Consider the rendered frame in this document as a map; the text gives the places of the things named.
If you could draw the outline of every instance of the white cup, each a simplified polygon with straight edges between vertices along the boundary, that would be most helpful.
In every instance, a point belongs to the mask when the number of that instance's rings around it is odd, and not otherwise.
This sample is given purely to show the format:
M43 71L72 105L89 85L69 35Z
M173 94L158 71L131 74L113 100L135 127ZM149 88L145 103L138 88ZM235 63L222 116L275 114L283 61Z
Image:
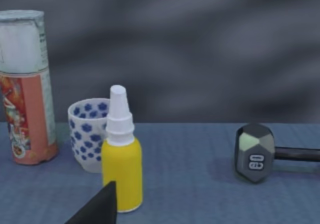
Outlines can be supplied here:
M106 138L109 99L80 100L68 108L70 143L75 159L90 173L101 173L101 147Z

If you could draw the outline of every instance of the dumbbell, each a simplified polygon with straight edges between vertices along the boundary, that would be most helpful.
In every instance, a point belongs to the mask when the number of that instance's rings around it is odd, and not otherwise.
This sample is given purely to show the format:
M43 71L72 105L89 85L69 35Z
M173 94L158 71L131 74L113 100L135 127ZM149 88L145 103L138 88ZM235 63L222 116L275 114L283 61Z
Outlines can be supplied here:
M275 147L271 130L258 123L239 128L235 138L235 171L259 183L272 171L274 160L320 162L320 149Z

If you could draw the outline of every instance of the blue flower pattern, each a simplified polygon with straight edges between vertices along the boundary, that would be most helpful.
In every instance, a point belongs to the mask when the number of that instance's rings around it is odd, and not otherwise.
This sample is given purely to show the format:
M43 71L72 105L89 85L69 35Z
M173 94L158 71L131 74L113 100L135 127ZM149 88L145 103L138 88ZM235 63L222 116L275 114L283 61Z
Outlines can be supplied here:
M89 112L88 115L86 113L81 113L79 107L76 107L73 110L73 114L76 116L79 116L82 119L86 119L87 116L88 116L88 118L98 118L98 117L105 118L107 116L108 105L106 103L101 102L97 106L95 106L95 108L94 108L93 104L87 103L84 106L84 110L86 112ZM70 120L69 124L72 129L76 128L76 124L74 123L74 121ZM88 134L90 134L90 132L92 132L92 130L93 130L93 127L88 123L84 123L80 127L81 127L81 131L88 133ZM101 127L104 130L104 129L106 129L107 124L105 123ZM83 138L82 134L79 131L75 131L73 133L73 136L70 139L73 153L75 155L78 155L84 161L88 160L88 158L89 159L95 158L96 161L100 162L101 161L101 156L100 156L101 147L103 145L102 137L99 134L92 133L89 136L90 140L86 140L85 136L86 135L84 135L84 138ZM80 142L78 142L78 144L83 143L83 146L80 146L79 149L77 149L77 146L75 145L77 140L80 141ZM92 152L94 152L96 154L96 156L94 155L94 153L89 151L89 149L91 149L91 148L93 148Z

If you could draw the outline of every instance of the white nozzle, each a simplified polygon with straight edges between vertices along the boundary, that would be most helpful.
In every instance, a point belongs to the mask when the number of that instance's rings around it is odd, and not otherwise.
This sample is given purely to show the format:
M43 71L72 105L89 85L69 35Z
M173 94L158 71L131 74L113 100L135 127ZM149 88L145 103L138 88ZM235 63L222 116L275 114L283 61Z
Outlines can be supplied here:
M134 141L135 126L129 109L127 91L121 85L110 88L110 104L106 121L107 141L113 146L126 146Z

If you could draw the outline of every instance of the gray hammer head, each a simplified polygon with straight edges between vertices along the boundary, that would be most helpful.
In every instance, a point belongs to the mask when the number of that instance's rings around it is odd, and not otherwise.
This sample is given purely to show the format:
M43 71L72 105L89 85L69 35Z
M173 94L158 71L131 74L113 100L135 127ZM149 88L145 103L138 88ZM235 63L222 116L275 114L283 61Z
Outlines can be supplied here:
M261 124L247 124L236 132L235 170L247 180L258 183L272 171L275 139L271 130Z

